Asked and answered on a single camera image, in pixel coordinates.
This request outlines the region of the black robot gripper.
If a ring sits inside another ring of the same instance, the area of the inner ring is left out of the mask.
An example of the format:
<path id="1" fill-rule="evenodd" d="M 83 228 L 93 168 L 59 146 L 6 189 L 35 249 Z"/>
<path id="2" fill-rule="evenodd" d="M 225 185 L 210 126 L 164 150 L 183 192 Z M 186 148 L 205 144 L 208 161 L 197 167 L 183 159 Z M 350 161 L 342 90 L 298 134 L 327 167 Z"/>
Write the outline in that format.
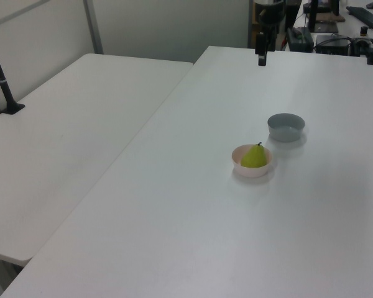
<path id="1" fill-rule="evenodd" d="M 283 20 L 283 1 L 254 1 L 254 9 L 256 21 L 260 25 L 260 32 L 256 35 L 258 65 L 265 66 L 267 51 L 274 52 L 276 48 L 277 33 Z"/>

